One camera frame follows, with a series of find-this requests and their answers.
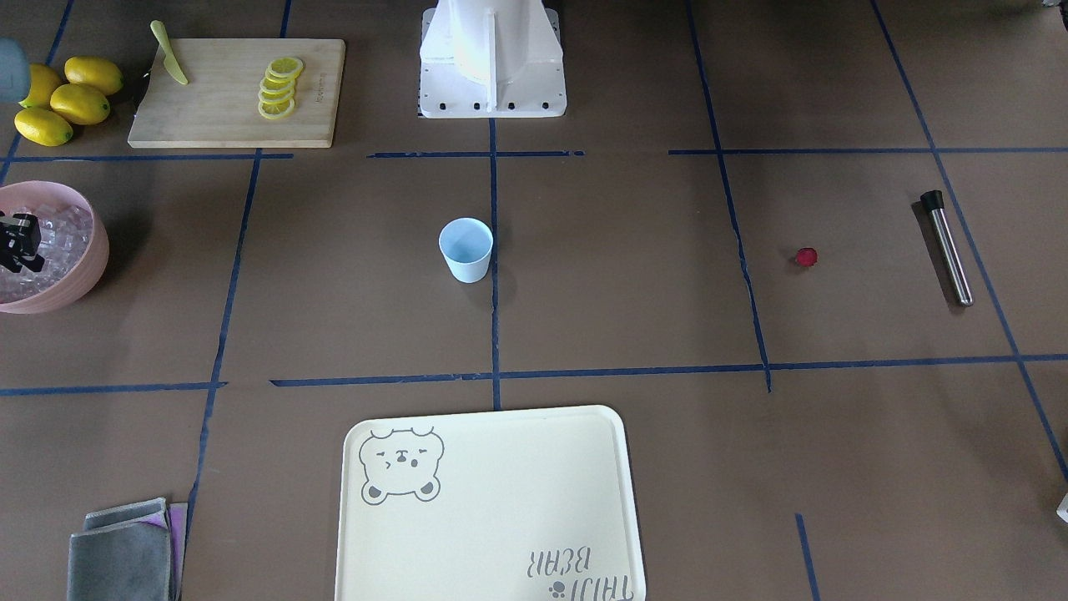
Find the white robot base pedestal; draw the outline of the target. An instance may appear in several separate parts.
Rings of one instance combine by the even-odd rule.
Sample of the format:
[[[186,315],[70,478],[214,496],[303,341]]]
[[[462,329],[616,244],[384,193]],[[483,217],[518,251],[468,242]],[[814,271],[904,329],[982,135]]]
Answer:
[[[567,108],[557,11],[541,1],[439,1],[422,14],[423,118],[557,118]]]

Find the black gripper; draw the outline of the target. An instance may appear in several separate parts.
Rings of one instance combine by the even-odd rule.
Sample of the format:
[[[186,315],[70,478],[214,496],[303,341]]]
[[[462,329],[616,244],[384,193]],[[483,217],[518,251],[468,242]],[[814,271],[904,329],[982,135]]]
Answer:
[[[13,274],[30,270],[40,273],[43,257],[38,217],[32,213],[1,213],[1,265]]]

